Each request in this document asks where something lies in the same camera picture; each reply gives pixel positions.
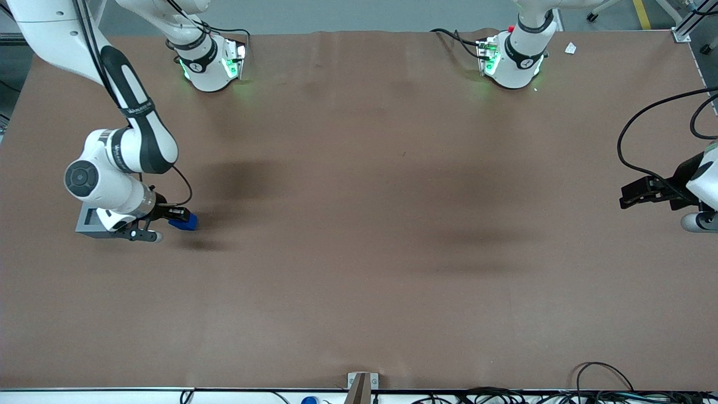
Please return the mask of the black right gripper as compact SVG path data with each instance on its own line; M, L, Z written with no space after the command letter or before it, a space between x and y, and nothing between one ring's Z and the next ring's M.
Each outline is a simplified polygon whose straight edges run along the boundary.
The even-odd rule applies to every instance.
M155 204L151 212L147 215L147 223L156 222L161 219L175 222L189 222L190 211L181 206L166 206L167 200L164 195L158 192L154 193Z

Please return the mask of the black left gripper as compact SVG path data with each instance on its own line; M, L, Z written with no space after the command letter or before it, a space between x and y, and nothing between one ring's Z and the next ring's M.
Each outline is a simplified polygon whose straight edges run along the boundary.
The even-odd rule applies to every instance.
M675 197L675 192L656 176L644 176L621 187L621 209L629 209L638 204L657 204L667 200L672 200L671 210L681 210L699 205L698 197L695 197L687 189L687 182L697 172L702 158L703 153L695 154L692 158L680 163L675 169L671 176L671 184L679 192L677 197Z

